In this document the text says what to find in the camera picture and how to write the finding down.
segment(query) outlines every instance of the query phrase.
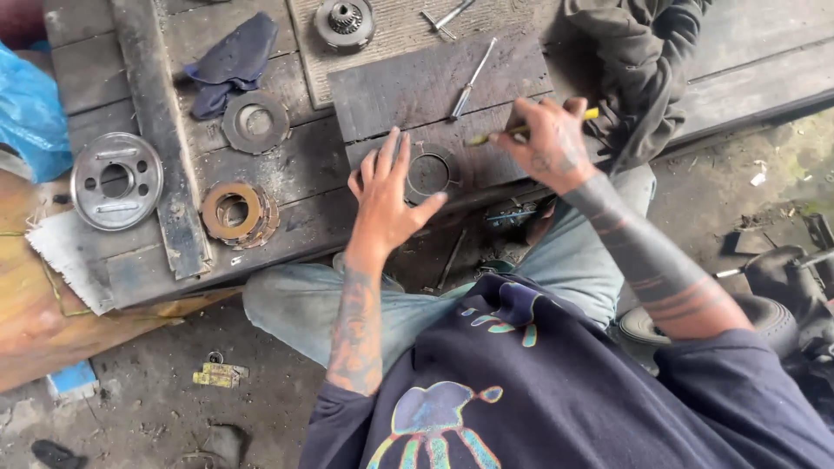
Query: forearm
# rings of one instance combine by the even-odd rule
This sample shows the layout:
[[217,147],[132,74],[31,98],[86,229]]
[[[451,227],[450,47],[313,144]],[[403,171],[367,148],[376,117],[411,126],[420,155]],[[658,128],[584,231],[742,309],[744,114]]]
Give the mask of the forearm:
[[598,173],[563,195],[591,222],[655,325],[672,339],[752,329],[736,302]]
[[344,287],[325,379],[364,396],[382,381],[379,282],[385,259],[351,241],[344,253]]

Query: graphic print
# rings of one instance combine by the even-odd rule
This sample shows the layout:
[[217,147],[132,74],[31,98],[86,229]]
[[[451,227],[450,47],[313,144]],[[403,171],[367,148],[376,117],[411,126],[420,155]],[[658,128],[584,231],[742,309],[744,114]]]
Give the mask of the graphic print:
[[[535,318],[533,304],[543,295],[515,282],[503,284],[499,288],[498,294],[501,307],[493,313],[479,316],[472,321],[472,326],[494,321],[495,324],[488,329],[489,332],[494,334],[524,328],[524,337],[521,339],[521,344],[525,347],[535,345],[538,335],[535,324],[533,324]],[[475,312],[475,308],[469,308],[461,314],[468,316],[473,312]]]
[[429,389],[413,387],[405,392],[391,416],[391,435],[379,445],[368,461],[368,469],[379,469],[379,462],[388,448],[401,436],[411,435],[405,444],[400,469],[416,469],[420,445],[429,453],[432,469],[449,469],[449,443],[443,433],[453,431],[469,448],[480,469],[500,469],[498,458],[477,433],[464,426],[461,415],[466,404],[481,400],[497,402],[504,390],[492,386],[479,393],[452,381],[434,383]]

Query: sleeve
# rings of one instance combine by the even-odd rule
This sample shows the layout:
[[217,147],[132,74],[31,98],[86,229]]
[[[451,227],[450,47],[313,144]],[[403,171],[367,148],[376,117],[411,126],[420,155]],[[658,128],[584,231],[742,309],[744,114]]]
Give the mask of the sleeve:
[[362,396],[325,381],[310,416],[299,469],[358,467],[375,402],[375,396]]
[[834,467],[834,435],[750,330],[655,353],[657,379],[755,467]]

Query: blue plastic bag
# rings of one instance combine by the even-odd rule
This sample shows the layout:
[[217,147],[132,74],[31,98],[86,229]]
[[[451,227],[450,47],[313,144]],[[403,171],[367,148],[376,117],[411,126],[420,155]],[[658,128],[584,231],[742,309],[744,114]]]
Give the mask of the blue plastic bag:
[[67,117],[49,75],[0,43],[0,142],[17,150],[32,182],[51,181],[73,167]]

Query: screwdriver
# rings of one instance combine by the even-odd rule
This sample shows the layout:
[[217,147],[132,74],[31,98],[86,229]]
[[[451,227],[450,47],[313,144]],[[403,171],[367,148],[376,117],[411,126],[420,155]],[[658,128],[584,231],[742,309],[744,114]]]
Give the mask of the screwdriver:
[[464,112],[464,106],[466,105],[466,101],[469,101],[469,95],[472,92],[472,85],[475,84],[475,79],[478,78],[478,73],[484,67],[484,63],[486,63],[486,58],[490,56],[490,52],[492,52],[492,48],[495,46],[495,42],[498,41],[496,38],[492,38],[490,42],[490,47],[486,49],[486,53],[484,54],[484,58],[480,60],[480,65],[475,70],[475,74],[472,75],[470,81],[464,86],[464,90],[460,92],[460,98],[458,98],[458,103],[455,104],[455,109],[452,110],[452,114],[449,116],[451,120],[457,120],[460,115]]
[[[596,119],[598,117],[600,117],[600,109],[599,108],[590,108],[587,111],[585,111],[585,115],[582,116],[582,119],[583,120],[590,120],[590,119]],[[521,126],[516,127],[514,129],[507,130],[507,133],[512,135],[512,136],[516,136],[517,134],[524,134],[526,132],[530,132],[530,126],[529,125],[521,125]],[[477,147],[478,145],[483,145],[483,144],[487,143],[488,141],[490,141],[490,135],[489,134],[476,135],[476,136],[472,137],[470,139],[470,141],[466,142],[466,146],[467,147]]]

